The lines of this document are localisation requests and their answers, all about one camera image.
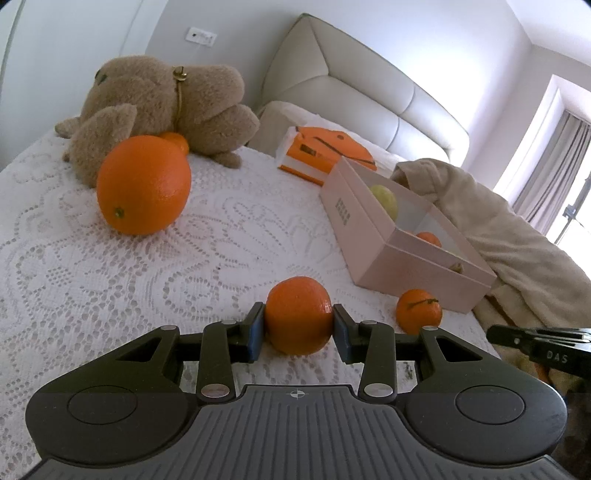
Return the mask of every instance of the crosshair marking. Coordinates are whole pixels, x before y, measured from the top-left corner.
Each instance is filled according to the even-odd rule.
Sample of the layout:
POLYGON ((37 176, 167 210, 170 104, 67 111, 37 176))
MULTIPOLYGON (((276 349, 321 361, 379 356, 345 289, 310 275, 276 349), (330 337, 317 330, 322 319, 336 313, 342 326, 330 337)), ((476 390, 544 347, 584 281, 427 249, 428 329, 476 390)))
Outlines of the crosshair marking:
POLYGON ((306 394, 304 392, 302 392, 302 390, 294 390, 293 392, 290 392, 290 397, 294 397, 294 398, 301 398, 304 397, 306 394))

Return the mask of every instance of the large orange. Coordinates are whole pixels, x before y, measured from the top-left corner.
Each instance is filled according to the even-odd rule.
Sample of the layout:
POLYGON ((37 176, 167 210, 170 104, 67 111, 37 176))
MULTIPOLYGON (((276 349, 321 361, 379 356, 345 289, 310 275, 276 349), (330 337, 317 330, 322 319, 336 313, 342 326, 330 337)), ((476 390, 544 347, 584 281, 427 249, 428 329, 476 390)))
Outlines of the large orange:
POLYGON ((127 235, 149 235, 181 214, 191 189, 187 158, 150 135, 118 144, 103 161, 96 197, 107 223, 127 235))

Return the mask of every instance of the lace pattern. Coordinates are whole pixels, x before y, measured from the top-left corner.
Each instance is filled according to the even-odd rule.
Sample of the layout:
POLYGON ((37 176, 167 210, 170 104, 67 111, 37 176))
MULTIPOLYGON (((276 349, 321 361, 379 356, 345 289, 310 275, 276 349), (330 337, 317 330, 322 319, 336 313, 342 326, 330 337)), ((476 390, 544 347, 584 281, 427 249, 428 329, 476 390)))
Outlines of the lace pattern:
MULTIPOLYGON (((39 461, 24 412, 42 385, 160 325, 181 333, 242 319, 271 287, 294 275, 319 280, 356 320, 395 325, 396 298, 353 285, 319 199, 319 188, 243 148, 229 170, 191 157, 193 185, 180 218, 142 238, 102 219, 94 190, 61 160, 68 140, 47 134, 0 173, 0 478, 39 461)), ((470 315, 442 326, 494 353, 470 315)), ((414 371, 399 362, 399 390, 414 371)), ((358 385, 362 366, 343 365, 331 341, 306 358, 265 345, 253 365, 235 365, 237 387, 358 385)), ((191 391, 197 365, 186 365, 191 391)))

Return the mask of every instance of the orange box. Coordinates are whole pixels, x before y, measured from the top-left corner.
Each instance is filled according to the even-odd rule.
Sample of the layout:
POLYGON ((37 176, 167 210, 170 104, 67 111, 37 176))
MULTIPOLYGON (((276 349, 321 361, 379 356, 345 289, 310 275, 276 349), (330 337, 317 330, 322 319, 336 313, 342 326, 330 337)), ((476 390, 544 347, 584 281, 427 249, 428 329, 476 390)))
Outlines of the orange box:
POLYGON ((281 152, 281 170, 322 185, 342 157, 377 171, 371 153, 347 133, 321 127, 295 127, 294 136, 281 152))

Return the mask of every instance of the pear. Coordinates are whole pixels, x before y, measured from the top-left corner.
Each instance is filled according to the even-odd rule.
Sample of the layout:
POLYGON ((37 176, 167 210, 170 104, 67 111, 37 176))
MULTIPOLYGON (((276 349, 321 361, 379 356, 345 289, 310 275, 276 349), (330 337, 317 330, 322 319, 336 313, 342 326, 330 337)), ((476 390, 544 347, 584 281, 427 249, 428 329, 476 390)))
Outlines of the pear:
POLYGON ((393 222, 398 218, 398 202, 392 191, 384 185, 374 185, 369 189, 374 194, 379 204, 384 207, 386 213, 393 222))

